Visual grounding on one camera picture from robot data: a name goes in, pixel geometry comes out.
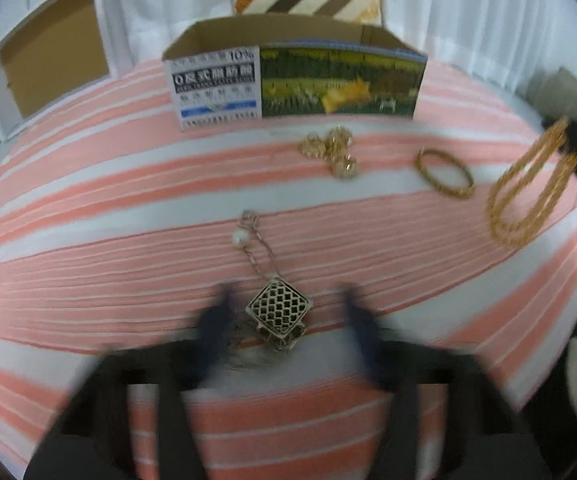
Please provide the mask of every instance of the silver chain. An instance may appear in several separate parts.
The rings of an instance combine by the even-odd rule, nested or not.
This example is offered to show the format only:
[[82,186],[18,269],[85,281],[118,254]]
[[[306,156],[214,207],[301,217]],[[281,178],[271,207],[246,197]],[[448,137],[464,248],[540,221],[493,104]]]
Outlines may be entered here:
[[245,244],[242,246],[242,250],[248,256],[249,261],[251,262],[251,266],[253,270],[259,275],[259,277],[263,278],[264,280],[270,280],[273,276],[279,276],[281,278],[280,269],[278,269],[278,264],[275,259],[275,254],[273,250],[270,248],[270,245],[262,236],[261,232],[259,231],[257,224],[260,220],[260,215],[256,211],[246,210],[242,213],[237,226],[240,229],[244,229],[246,232],[255,235],[255,238],[262,244],[262,246],[266,249],[266,253],[268,254],[268,259],[270,259],[270,263],[273,267],[274,274],[266,274],[260,264],[258,263],[257,259],[255,258],[254,254],[248,248],[248,245]]

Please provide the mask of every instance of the pearl bead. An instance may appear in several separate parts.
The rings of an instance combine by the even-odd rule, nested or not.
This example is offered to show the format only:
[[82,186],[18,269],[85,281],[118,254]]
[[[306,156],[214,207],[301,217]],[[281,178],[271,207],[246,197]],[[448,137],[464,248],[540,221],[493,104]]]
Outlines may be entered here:
[[249,235],[248,231],[245,231],[244,229],[238,229],[231,236],[231,241],[233,242],[233,245],[238,249],[242,249],[243,247],[245,247],[250,239],[251,235]]

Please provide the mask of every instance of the printed cardboard box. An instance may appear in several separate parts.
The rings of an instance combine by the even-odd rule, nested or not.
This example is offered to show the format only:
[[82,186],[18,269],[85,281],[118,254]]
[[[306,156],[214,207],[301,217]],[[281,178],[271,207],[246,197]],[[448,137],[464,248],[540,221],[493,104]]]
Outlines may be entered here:
[[198,22],[163,59],[182,129],[296,114],[412,116],[427,60],[382,28],[292,14]]

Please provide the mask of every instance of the box label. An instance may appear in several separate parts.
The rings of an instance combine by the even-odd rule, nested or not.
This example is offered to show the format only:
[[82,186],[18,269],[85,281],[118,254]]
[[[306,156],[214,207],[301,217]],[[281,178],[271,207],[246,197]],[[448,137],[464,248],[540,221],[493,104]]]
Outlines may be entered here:
[[262,117],[258,46],[166,61],[182,128]]
[[412,117],[426,58],[365,45],[301,41],[262,46],[262,115]]

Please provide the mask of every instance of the square filigree pendant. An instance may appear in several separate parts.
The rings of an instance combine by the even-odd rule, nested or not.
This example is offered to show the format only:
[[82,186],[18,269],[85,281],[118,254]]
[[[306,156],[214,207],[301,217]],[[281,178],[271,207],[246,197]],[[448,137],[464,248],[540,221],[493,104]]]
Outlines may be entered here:
[[313,302],[290,283],[275,277],[246,306],[257,323],[257,332],[279,348],[291,348],[305,331],[302,318]]

